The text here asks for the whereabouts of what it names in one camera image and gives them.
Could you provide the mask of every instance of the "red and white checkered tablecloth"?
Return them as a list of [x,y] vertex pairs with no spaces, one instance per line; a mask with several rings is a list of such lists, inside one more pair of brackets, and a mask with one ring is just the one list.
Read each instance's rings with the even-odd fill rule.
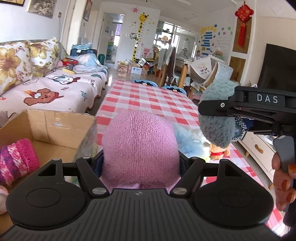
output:
[[[96,114],[99,150],[102,149],[102,136],[111,119],[123,109],[146,110],[164,116],[171,122],[192,128],[199,125],[198,107],[186,95],[171,90],[117,80],[107,93]],[[231,145],[230,156],[225,156],[225,158],[231,160],[263,186],[256,173],[233,145]],[[215,180],[216,177],[205,177],[203,185]],[[282,219],[280,212],[275,207],[267,226],[276,231],[282,224]]]

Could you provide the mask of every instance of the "dark blue suitcase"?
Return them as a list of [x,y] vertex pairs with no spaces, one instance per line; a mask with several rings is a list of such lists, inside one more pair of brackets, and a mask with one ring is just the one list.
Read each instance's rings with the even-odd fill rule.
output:
[[94,53],[95,55],[97,55],[97,50],[96,49],[88,49],[88,50],[71,49],[70,55],[78,56],[78,55],[87,54],[87,53]]

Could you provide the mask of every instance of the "picture frame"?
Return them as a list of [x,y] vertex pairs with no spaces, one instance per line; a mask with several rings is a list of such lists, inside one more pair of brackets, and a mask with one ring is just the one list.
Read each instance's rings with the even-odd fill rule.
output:
[[53,18],[57,0],[31,0],[27,12]]
[[92,1],[91,0],[87,0],[86,5],[85,5],[85,9],[84,9],[84,13],[83,13],[83,19],[85,21],[89,21],[89,15],[91,13],[91,7],[92,7]]
[[0,0],[0,3],[7,3],[23,7],[25,0]]

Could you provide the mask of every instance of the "sofa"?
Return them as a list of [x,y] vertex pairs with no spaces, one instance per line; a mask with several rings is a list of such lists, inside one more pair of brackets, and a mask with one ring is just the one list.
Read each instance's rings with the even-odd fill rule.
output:
[[0,111],[11,116],[24,109],[92,109],[107,83],[107,67],[76,65],[80,71],[71,74],[62,70],[64,57],[67,53],[55,38],[0,43]]

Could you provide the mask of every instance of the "television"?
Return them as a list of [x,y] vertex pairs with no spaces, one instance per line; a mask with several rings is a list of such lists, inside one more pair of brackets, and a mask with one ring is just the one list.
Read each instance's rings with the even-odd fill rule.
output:
[[296,51],[267,44],[258,87],[296,92]]

